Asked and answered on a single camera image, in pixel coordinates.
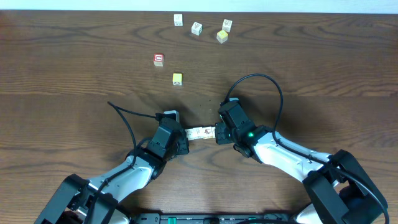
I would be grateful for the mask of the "teal edged white block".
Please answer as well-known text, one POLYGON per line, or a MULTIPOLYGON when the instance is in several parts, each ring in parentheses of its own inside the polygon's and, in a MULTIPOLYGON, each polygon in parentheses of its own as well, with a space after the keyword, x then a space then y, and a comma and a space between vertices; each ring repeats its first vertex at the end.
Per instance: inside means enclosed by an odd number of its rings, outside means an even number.
POLYGON ((215 135, 216 135, 215 127, 212 126, 212 127, 211 127, 211 137, 212 137, 212 138, 215 138, 215 135))

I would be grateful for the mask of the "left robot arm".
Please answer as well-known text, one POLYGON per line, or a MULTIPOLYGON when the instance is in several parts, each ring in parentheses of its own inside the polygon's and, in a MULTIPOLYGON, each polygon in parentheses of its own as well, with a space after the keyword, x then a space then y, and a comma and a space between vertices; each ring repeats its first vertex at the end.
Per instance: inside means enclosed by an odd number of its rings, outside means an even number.
POLYGON ((65 209, 85 216, 83 223, 130 223, 120 202, 158 178, 166 163, 188 154, 188 138, 178 111, 156 115, 159 127, 146 146, 137 146, 124 162, 105 174, 83 179, 69 175, 42 210, 36 223, 58 223, 65 209))

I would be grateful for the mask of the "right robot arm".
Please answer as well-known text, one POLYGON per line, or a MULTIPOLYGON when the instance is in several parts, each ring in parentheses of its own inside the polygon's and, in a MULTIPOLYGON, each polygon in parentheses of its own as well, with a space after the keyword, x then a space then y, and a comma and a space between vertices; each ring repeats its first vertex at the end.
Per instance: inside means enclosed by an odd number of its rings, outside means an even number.
POLYGON ((372 223, 388 204, 356 158, 340 150, 317 152, 256 126, 237 99, 220 104, 216 142, 261 164, 274 166, 303 183, 311 203, 293 217, 297 223, 372 223))

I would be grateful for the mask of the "green edged white block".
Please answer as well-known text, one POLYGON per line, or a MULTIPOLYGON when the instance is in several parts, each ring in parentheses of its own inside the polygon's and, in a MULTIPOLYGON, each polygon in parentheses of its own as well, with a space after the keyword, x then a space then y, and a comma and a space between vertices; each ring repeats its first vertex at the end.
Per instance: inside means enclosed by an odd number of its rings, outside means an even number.
POLYGON ((189 141, 192 141, 192 140, 195 139, 195 134, 193 133, 193 129, 186 129, 185 132, 186 132, 186 135, 187 135, 187 139, 189 141))

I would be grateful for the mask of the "white block brown picture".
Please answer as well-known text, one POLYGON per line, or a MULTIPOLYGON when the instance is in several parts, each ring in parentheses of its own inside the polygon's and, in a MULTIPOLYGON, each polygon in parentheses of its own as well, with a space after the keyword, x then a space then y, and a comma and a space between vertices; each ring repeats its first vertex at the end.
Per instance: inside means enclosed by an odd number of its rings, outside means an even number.
POLYGON ((211 137, 211 126, 203 127, 202 129, 203 139, 210 139, 211 137))

